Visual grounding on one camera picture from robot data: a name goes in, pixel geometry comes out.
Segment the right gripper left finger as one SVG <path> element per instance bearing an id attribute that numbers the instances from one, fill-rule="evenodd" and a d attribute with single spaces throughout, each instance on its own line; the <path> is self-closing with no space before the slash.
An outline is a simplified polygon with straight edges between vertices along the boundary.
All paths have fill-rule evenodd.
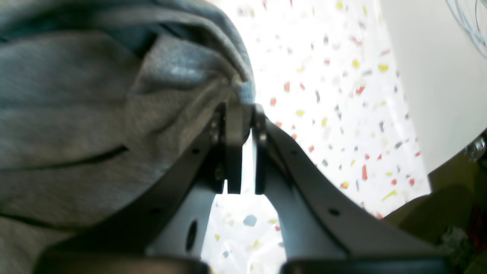
<path id="1" fill-rule="evenodd" d="M 243 106 L 220 104 L 209 123 L 144 194 L 94 227 L 47 248 L 35 274 L 210 274 L 200 253 L 224 182 L 239 194 Z"/>

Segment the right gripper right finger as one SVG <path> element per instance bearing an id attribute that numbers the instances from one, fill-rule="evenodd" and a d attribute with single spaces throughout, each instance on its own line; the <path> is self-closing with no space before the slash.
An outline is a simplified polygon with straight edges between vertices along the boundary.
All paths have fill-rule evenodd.
<path id="1" fill-rule="evenodd" d="M 256 194 L 278 212 L 281 274 L 452 274 L 444 253 L 378 220 L 346 197 L 263 112 L 253 107 Z"/>

